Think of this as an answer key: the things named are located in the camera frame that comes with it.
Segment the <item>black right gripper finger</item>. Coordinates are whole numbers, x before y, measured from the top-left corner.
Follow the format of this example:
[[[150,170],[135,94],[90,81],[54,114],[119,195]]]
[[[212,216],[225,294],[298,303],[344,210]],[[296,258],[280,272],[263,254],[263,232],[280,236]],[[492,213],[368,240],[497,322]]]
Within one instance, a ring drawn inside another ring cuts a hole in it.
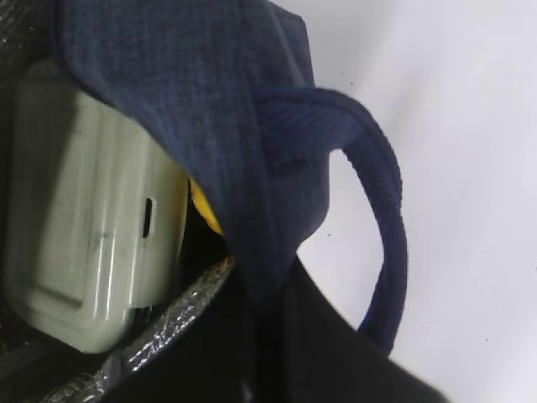
[[[296,260],[270,306],[244,312],[236,402],[452,402],[335,311]]]

